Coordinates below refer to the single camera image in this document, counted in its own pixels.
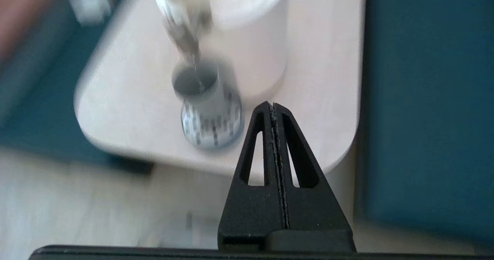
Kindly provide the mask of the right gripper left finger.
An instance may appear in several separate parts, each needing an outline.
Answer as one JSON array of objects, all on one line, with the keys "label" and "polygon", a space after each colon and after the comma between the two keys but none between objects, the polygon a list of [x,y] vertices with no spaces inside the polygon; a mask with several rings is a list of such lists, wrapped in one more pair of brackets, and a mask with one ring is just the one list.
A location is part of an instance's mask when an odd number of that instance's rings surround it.
[{"label": "right gripper left finger", "polygon": [[[252,112],[218,226],[219,250],[264,250],[267,236],[285,228],[272,114],[273,106],[268,102],[259,104]],[[250,171],[259,133],[263,141],[264,184],[250,186]]]}]

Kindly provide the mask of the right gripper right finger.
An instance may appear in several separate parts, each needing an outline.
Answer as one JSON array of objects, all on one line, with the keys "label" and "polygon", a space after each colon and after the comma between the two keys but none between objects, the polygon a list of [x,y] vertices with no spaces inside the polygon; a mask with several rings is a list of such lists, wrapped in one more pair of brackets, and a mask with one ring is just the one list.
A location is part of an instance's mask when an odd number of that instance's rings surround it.
[{"label": "right gripper right finger", "polygon": [[352,229],[293,114],[277,103],[270,111],[282,213],[270,250],[355,252]]}]

